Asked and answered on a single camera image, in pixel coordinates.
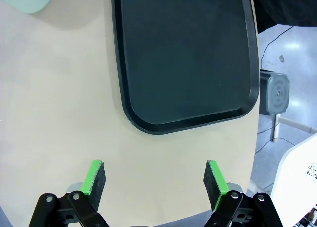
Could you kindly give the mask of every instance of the screw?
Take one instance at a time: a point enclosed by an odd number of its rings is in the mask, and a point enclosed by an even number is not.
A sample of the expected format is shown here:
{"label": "screw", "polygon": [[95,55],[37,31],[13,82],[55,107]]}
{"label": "screw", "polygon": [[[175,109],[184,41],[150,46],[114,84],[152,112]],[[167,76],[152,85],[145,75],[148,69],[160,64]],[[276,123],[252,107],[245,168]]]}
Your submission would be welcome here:
{"label": "screw", "polygon": [[73,195],[73,199],[74,199],[74,200],[78,200],[78,199],[79,199],[79,194],[74,194],[74,195]]}
{"label": "screw", "polygon": [[231,197],[232,197],[233,199],[238,199],[239,195],[238,195],[238,193],[236,193],[236,192],[232,192],[232,193],[231,193]]}
{"label": "screw", "polygon": [[259,200],[259,201],[264,201],[264,199],[265,199],[265,198],[264,198],[263,195],[259,195],[259,196],[258,196],[258,200]]}
{"label": "screw", "polygon": [[53,199],[52,196],[47,196],[47,197],[46,197],[46,202],[51,202],[52,199]]}

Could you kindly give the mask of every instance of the beige table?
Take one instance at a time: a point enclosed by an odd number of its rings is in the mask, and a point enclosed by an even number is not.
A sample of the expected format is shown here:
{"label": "beige table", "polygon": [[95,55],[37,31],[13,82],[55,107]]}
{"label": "beige table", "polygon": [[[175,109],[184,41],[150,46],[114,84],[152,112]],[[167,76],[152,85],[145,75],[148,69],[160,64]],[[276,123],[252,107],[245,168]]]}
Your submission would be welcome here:
{"label": "beige table", "polygon": [[0,205],[27,226],[38,197],[105,163],[99,212],[111,227],[157,225],[210,209],[207,159],[247,188],[258,104],[245,117],[153,136],[126,118],[110,0],[52,0],[36,15],[0,4]]}

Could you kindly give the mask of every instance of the black cable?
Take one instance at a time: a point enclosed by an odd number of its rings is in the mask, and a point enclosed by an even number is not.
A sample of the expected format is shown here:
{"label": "black cable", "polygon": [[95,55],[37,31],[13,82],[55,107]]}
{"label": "black cable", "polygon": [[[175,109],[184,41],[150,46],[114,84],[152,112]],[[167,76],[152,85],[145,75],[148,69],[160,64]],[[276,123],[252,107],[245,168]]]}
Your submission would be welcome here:
{"label": "black cable", "polygon": [[286,142],[290,143],[291,145],[295,146],[295,144],[293,144],[292,142],[288,141],[287,139],[284,139],[284,138],[272,138],[270,140],[268,140],[259,150],[257,150],[255,154],[257,154],[259,151],[261,151],[270,141],[273,141],[274,139],[282,139],[282,140],[285,140]]}
{"label": "black cable", "polygon": [[264,131],[261,131],[261,132],[257,133],[257,135],[258,135],[258,134],[263,134],[263,133],[265,133],[265,132],[267,132],[267,131],[269,131],[269,130],[271,130],[271,129],[274,129],[275,127],[278,126],[278,124],[279,124],[279,123],[277,123],[274,127],[270,128],[270,129],[267,129],[267,130],[264,130]]}
{"label": "black cable", "polygon": [[289,30],[292,29],[293,27],[294,27],[294,26],[289,27],[287,30],[285,30],[285,31],[282,32],[279,36],[277,36],[274,40],[272,40],[271,42],[269,42],[269,44],[266,46],[266,48],[265,48],[265,50],[264,50],[264,53],[263,53],[263,55],[262,55],[262,57],[261,57],[261,62],[260,62],[260,68],[261,68],[261,69],[262,69],[262,59],[263,59],[263,57],[264,57],[264,55],[265,55],[265,53],[266,53],[266,50],[267,50],[268,46],[269,46],[270,44],[272,44],[275,40],[277,40],[282,34],[286,33],[287,31],[289,31]]}

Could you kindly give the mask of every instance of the gray floor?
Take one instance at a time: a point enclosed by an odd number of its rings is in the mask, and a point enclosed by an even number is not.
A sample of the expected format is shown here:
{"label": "gray floor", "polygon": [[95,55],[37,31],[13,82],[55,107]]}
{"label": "gray floor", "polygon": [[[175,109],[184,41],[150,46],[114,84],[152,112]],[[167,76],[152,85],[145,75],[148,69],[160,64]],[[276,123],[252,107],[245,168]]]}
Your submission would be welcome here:
{"label": "gray floor", "polygon": [[[277,25],[259,34],[259,54],[267,44],[289,26]],[[317,27],[294,27],[283,34],[267,49],[262,69],[285,73],[290,80],[289,108],[283,117],[317,127]],[[258,132],[272,127],[275,117],[261,115]],[[298,144],[310,134],[281,125],[279,137]],[[257,150],[272,137],[272,131],[258,135]],[[269,142],[255,155],[251,179],[261,188],[270,191],[279,161],[292,145],[284,140]]]}
{"label": "gray floor", "polygon": [[1,223],[0,225],[1,227],[12,227],[10,221],[8,220],[1,206],[0,206],[0,223]]}

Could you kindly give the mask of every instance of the black cloth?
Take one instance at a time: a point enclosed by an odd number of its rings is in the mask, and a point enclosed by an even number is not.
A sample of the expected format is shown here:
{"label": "black cloth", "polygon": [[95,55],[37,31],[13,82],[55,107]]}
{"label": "black cloth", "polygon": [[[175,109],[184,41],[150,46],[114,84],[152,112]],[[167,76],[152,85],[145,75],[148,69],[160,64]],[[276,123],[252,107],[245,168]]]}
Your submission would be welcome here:
{"label": "black cloth", "polygon": [[317,26],[317,0],[254,0],[258,33],[276,25]]}

